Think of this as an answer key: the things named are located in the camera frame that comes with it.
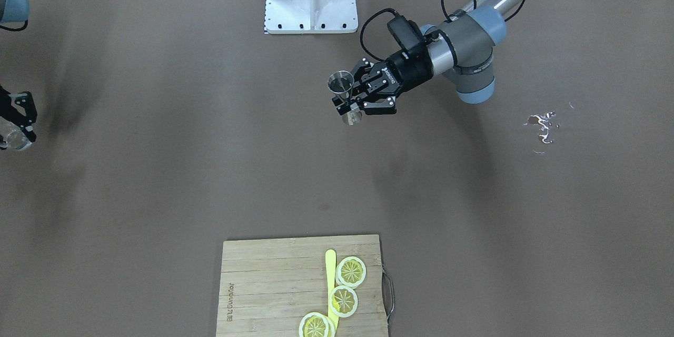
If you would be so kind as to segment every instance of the yellow knife handle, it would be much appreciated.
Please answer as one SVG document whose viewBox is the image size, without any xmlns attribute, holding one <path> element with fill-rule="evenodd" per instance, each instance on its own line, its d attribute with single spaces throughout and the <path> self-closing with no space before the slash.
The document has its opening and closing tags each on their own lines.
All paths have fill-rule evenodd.
<svg viewBox="0 0 674 337">
<path fill-rule="evenodd" d="M 330 309 L 330 293 L 335 289 L 335 271 L 337 268 L 337 253 L 329 249 L 325 251 L 325 274 L 328 277 L 328 318 L 335 324 L 335 329 L 339 323 L 339 316 L 335 315 Z"/>
</svg>

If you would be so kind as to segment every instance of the wooden cutting board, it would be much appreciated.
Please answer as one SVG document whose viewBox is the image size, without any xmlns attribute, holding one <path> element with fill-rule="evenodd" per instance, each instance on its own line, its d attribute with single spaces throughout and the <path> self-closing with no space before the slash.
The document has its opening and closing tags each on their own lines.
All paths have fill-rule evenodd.
<svg viewBox="0 0 674 337">
<path fill-rule="evenodd" d="M 216 336 L 297 337 L 304 315 L 327 315 L 328 249 L 337 253 L 337 263 L 354 255 L 368 268 L 356 289 L 358 309 L 340 319 L 335 337 L 388 337 L 376 234 L 225 241 Z"/>
</svg>

